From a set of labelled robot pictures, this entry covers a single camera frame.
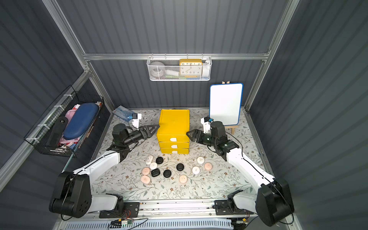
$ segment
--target aluminum frame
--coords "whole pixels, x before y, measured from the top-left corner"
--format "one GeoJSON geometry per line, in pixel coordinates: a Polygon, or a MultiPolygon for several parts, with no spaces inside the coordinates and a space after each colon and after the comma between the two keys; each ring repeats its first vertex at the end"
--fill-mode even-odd
{"type": "Polygon", "coordinates": [[[262,142],[261,142],[261,140],[260,140],[260,138],[258,136],[257,130],[256,130],[255,126],[254,126],[252,117],[251,117],[251,115],[250,115],[249,112],[244,111],[244,113],[245,113],[245,118],[247,120],[249,129],[250,129],[251,134],[253,136],[253,140],[254,140],[255,145],[256,145],[256,147],[258,149],[259,155],[261,156],[261,160],[262,160],[263,166],[265,167],[265,171],[268,172],[271,175],[274,175],[274,173],[272,171],[272,168],[271,168],[271,165],[270,165],[270,163],[268,161],[268,158],[267,158],[265,149],[263,148],[262,142]]]}
{"type": "Polygon", "coordinates": [[[212,60],[267,60],[268,53],[213,53],[213,54],[114,54],[114,53],[86,53],[84,59],[89,60],[147,60],[148,57],[159,59],[180,59],[182,57],[202,58],[211,57],[212,60]]]}
{"type": "Polygon", "coordinates": [[[81,64],[83,69],[86,69],[88,67],[88,64],[83,58],[83,54],[85,53],[83,47],[79,43],[77,36],[72,30],[59,4],[56,0],[42,0],[42,2],[45,5],[46,9],[49,11],[51,17],[54,19],[57,27],[65,37],[65,40],[68,42],[79,63],[81,64]]]}
{"type": "MultiPolygon", "coordinates": [[[[236,218],[241,215],[217,216],[216,210],[212,208],[215,200],[227,200],[225,198],[213,199],[181,199],[181,200],[146,200],[130,201],[139,202],[139,213],[137,218],[149,219],[187,219],[187,218],[236,218]]],[[[81,218],[71,218],[69,221],[90,220],[114,220],[116,218],[99,219],[99,212],[88,213],[81,218]]]]}
{"type": "Polygon", "coordinates": [[[84,60],[83,58],[83,55],[85,54],[84,49],[80,44],[77,36],[75,35],[73,29],[71,28],[59,4],[57,3],[57,0],[42,0],[42,2],[45,5],[48,12],[50,13],[53,20],[55,21],[57,27],[60,29],[65,40],[68,42],[70,48],[72,49],[73,53],[75,54],[76,58],[81,64],[82,68],[92,70],[93,75],[91,76],[90,80],[93,86],[95,87],[97,93],[100,96],[103,96],[105,105],[108,108],[108,110],[112,112],[115,109],[115,106],[106,89],[104,88],[101,80],[96,74],[96,71],[94,70],[93,66],[86,60],[84,60]]]}
{"type": "MultiPolygon", "coordinates": [[[[72,85],[73,88],[78,91],[84,83],[88,80],[89,76],[91,75],[91,72],[88,69],[86,69],[79,78],[74,82],[72,85]]],[[[70,88],[68,91],[65,92],[65,95],[71,94],[73,92],[73,89],[70,88]]],[[[57,105],[61,105],[68,96],[62,96],[60,100],[56,103],[57,105]]],[[[43,124],[46,120],[48,120],[51,115],[57,110],[58,107],[52,107],[50,112],[47,114],[46,117],[44,117],[40,124],[43,124]]],[[[41,126],[37,126],[35,130],[28,136],[30,138],[35,137],[37,133],[40,131],[41,126]]],[[[10,157],[10,159],[2,166],[0,169],[0,192],[3,190],[3,188],[6,186],[6,184],[10,181],[10,179],[14,176],[14,174],[17,172],[17,170],[20,168],[20,166],[23,164],[23,162],[27,159],[27,157],[30,155],[30,153],[34,150],[33,146],[29,144],[28,142],[24,141],[21,146],[13,153],[13,155],[10,157]]]]}
{"type": "Polygon", "coordinates": [[[254,84],[252,86],[251,92],[249,93],[249,96],[247,98],[247,101],[245,103],[245,109],[247,111],[250,110],[253,101],[258,93],[258,90],[262,84],[263,79],[265,78],[267,71],[271,65],[271,62],[276,54],[277,49],[280,46],[281,40],[284,37],[284,34],[286,32],[286,29],[291,21],[291,18],[294,15],[294,12],[299,4],[300,0],[289,0],[284,14],[281,17],[280,23],[276,29],[275,35],[273,36],[270,48],[269,48],[269,57],[264,62],[264,64],[261,66],[260,71],[254,81],[254,84]]]}

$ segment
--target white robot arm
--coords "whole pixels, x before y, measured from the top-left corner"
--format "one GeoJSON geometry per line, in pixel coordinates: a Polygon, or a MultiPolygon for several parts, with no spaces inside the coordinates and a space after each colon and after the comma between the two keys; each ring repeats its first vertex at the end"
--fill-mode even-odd
{"type": "MultiPolygon", "coordinates": [[[[227,139],[221,122],[206,122],[210,123],[212,134],[195,129],[187,132],[187,136],[191,141],[215,148],[216,153],[238,169],[258,191],[256,195],[242,190],[229,194],[227,208],[233,213],[243,209],[257,213],[268,226],[293,213],[294,207],[287,182],[283,179],[275,179],[243,154],[242,149],[235,142],[227,139]]],[[[144,126],[128,134],[125,126],[122,125],[118,124],[114,127],[114,142],[110,150],[72,173],[63,172],[59,175],[49,206],[51,212],[73,217],[81,217],[85,213],[99,210],[107,210],[117,216],[122,214],[121,196],[91,195],[91,185],[102,173],[125,159],[130,151],[129,144],[151,137],[158,129],[158,125],[144,126]]]]}
{"type": "Polygon", "coordinates": [[[257,191],[256,195],[242,190],[229,194],[227,208],[232,213],[246,209],[257,213],[266,225],[272,226],[294,212],[289,185],[284,179],[275,179],[243,154],[243,150],[234,141],[227,139],[222,122],[211,122],[210,131],[211,134],[195,129],[187,132],[187,136],[191,141],[212,146],[216,153],[238,169],[257,191]]]}

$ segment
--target metal vent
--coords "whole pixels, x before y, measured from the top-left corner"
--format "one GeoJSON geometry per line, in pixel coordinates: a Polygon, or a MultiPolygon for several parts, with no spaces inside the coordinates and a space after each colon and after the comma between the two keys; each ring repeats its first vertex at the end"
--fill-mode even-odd
{"type": "MultiPolygon", "coordinates": [[[[144,222],[144,220],[136,220],[133,224],[128,224],[123,228],[130,229],[135,227],[135,229],[148,230],[148,229],[233,229],[231,226],[231,220],[221,219],[221,218],[200,218],[200,219],[181,219],[181,220],[148,220],[144,224],[139,225],[144,222]]],[[[72,222],[67,224],[65,230],[75,230],[75,229],[88,229],[88,230],[101,230],[108,229],[108,223],[110,221],[106,220],[96,220],[96,221],[83,221],[83,222],[72,222]]]]}

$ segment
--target alarm clock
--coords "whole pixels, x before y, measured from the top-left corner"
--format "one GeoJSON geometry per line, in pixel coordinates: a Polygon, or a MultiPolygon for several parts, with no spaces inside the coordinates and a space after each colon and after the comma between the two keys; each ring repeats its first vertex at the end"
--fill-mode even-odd
{"type": "Polygon", "coordinates": [[[186,78],[196,78],[202,75],[201,59],[180,59],[180,75],[186,78]]]}

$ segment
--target gray wall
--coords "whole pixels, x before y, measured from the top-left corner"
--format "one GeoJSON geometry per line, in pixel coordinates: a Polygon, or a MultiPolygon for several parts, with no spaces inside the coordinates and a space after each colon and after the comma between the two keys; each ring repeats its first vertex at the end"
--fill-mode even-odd
{"type": "MultiPolygon", "coordinates": [[[[86,53],[263,53],[286,0],[58,1],[86,53]]],[[[152,82],[145,61],[92,61],[116,106],[208,107],[209,86],[244,83],[261,61],[213,61],[209,82],[152,82]]]]}
{"type": "Polygon", "coordinates": [[[83,69],[41,1],[0,1],[0,163],[83,69]]]}
{"type": "Polygon", "coordinates": [[[214,60],[209,81],[150,81],[146,61],[92,61],[116,106],[209,106],[209,87],[221,81],[244,84],[242,104],[251,90],[262,61],[214,60]]]}
{"type": "Polygon", "coordinates": [[[286,0],[58,1],[86,53],[262,53],[286,0]]]}
{"type": "Polygon", "coordinates": [[[304,230],[366,229],[368,1],[302,1],[251,115],[304,230]]]}
{"type": "MultiPolygon", "coordinates": [[[[0,163],[50,103],[82,73],[79,62],[41,1],[0,1],[0,163]]],[[[97,94],[90,81],[81,91],[97,94]]],[[[68,170],[88,163],[109,117],[104,107],[68,170]]],[[[68,158],[33,151],[0,193],[0,229],[52,229],[48,205],[68,158]]]]}

